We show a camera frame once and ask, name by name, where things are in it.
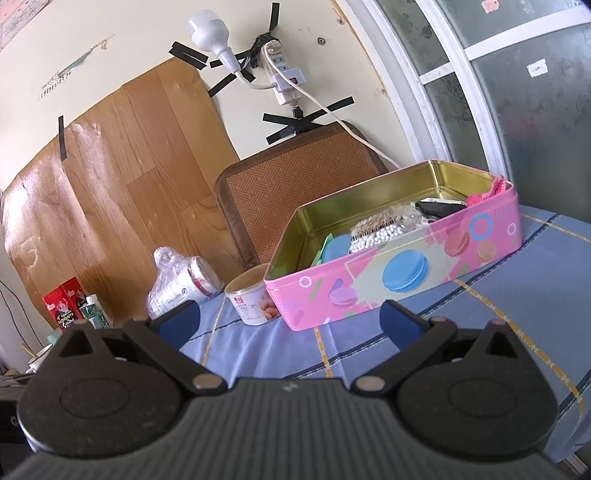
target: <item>wood grain board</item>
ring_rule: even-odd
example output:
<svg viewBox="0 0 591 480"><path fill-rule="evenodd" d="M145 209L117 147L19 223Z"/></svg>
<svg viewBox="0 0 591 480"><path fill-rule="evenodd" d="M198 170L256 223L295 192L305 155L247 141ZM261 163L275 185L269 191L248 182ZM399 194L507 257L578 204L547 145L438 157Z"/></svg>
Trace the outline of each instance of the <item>wood grain board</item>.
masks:
<svg viewBox="0 0 591 480"><path fill-rule="evenodd" d="M197 70L171 59L90 108L6 189L5 247L39 312L76 276L116 322L147 318L152 257L201 255L228 282L242 272L213 197L238 161Z"/></svg>

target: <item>blue tablecloth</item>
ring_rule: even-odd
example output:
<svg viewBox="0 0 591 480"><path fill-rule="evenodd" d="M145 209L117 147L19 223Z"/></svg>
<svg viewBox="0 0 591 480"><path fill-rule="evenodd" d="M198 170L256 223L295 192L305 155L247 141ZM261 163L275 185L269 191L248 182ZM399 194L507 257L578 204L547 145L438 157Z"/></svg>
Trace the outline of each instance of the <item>blue tablecloth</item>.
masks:
<svg viewBox="0 0 591 480"><path fill-rule="evenodd" d="M558 399L546 453L559 461L591 439L591 225L531 207L521 212L519 251L401 303L460 327L483 328L494 317L509 322ZM181 351L230 385L237 377L340 377L349 385L398 351L379 327L379 309L303 332L282 319L249 327L223 294L201 311Z"/></svg>

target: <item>paper cup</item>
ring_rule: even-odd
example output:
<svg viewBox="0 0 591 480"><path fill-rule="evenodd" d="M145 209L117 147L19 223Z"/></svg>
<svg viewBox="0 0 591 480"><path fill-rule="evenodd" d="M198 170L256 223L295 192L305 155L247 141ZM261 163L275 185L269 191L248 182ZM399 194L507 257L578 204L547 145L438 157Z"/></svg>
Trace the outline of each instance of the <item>paper cup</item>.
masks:
<svg viewBox="0 0 591 480"><path fill-rule="evenodd" d="M45 359L47 358L47 355L49 355L49 350L51 350L51 347L52 346L53 346L52 344L46 345L37 354L37 356L35 358L31 358L29 360L29 362L28 362L29 369L31 369L32 371L34 371L35 373L37 373L37 370L39 370L39 367L45 361Z"/></svg>
<svg viewBox="0 0 591 480"><path fill-rule="evenodd" d="M267 293L263 281L268 265L257 265L245 271L226 287L226 296L247 325L262 325L279 316L279 310Z"/></svg>

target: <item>food label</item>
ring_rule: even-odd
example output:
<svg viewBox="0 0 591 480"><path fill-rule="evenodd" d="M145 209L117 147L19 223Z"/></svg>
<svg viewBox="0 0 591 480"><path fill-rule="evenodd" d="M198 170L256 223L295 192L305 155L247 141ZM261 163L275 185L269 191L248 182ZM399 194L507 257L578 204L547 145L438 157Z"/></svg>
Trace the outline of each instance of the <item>food label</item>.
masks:
<svg viewBox="0 0 591 480"><path fill-rule="evenodd" d="M189 270L185 269L159 292L159 295L154 299L152 309L156 316L159 317L188 299L200 303L207 298L202 289L197 288L193 283Z"/></svg>
<svg viewBox="0 0 591 480"><path fill-rule="evenodd" d="M240 295L228 294L228 297L242 321L247 325L262 325L279 316L279 310L264 285Z"/></svg>

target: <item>electrical wire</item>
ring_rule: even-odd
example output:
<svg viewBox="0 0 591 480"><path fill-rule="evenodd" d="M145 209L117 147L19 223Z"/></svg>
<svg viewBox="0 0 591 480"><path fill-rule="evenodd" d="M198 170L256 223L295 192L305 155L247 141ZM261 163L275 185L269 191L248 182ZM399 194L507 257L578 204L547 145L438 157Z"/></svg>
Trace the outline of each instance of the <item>electrical wire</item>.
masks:
<svg viewBox="0 0 591 480"><path fill-rule="evenodd" d="M258 85L256 83L250 83L248 80L246 80L244 78L244 75L240 71L236 72L234 75L236 75L236 77L238 77L238 80L240 80L242 83L244 83L245 85L247 85L248 87L250 87L254 90L270 90L270 89L275 88L277 86L276 83L270 83L268 85Z"/></svg>
<svg viewBox="0 0 591 480"><path fill-rule="evenodd" d="M382 157L384 160L388 160L392 165L394 165L396 168L402 168L396 161L392 160L389 156L387 156L384 152L382 152L381 150L377 149L376 147L374 147L372 144L370 144L369 142L365 141L363 138L361 138L359 135L356 135L355 133L353 133L353 131L345 124L345 122L343 122L339 117L337 117L333 112L331 112L330 110L328 110L324 105L322 105L318 100L316 100L316 98L314 98L311 94L309 94L308 92L306 92L302 87L300 87L299 85L293 83L289 78L287 78L287 76L285 76L285 74L277 67L277 65L275 65L275 63L271 60L270 56L269 56L269 52L267 51L267 45L264 45L262 48L262 52L263 55L267 58L267 61L269 62L269 64L271 65L271 67L273 67L273 69L279 74L281 75L281 77L293 88L295 88L298 92L300 92L302 95L304 95L305 97L308 97L310 100L312 100L316 105L318 105L320 108L322 108L322 110L324 110L326 113L328 113L329 115L331 115L338 123L340 126L342 126L345 131L351 135L351 137L353 137L355 140L361 142L363 145L365 145L366 147L370 148L371 150L373 150L374 152L376 152L380 157Z"/></svg>
<svg viewBox="0 0 591 480"><path fill-rule="evenodd" d="M37 336L35 329L33 328L33 325L31 324L31 320L29 319L29 315L27 315L27 311L25 310L25 307L22 305L21 299L17 297L17 295L11 290L11 288L6 285L2 280L0 280L0 283L2 285L4 285L4 287L10 292L12 293L12 296L14 298L16 298L18 304L21 306L22 312L25 314L25 318L27 319L27 323L29 324L29 327L31 327L31 331L33 332L33 335L35 335L35 338L37 339L37 342L39 342L39 345L41 345L41 347L43 348L43 343L39 340L39 337Z"/></svg>
<svg viewBox="0 0 591 480"><path fill-rule="evenodd" d="M10 307L8 306L8 302L6 301L6 298L4 297L4 293L2 293L2 290L0 290L0 295L2 296L2 300L4 300L4 303L6 304L6 308L8 309L8 311L10 312L10 318L12 319L12 323L14 324L14 328L16 328L18 336L21 338L21 340L23 341L23 343L29 347L29 349L31 349L31 347L29 346L29 344L27 343L27 341L25 340L25 337L22 336L21 331L18 329L17 327L17 323L14 321L14 315L12 314L12 310L10 309Z"/></svg>

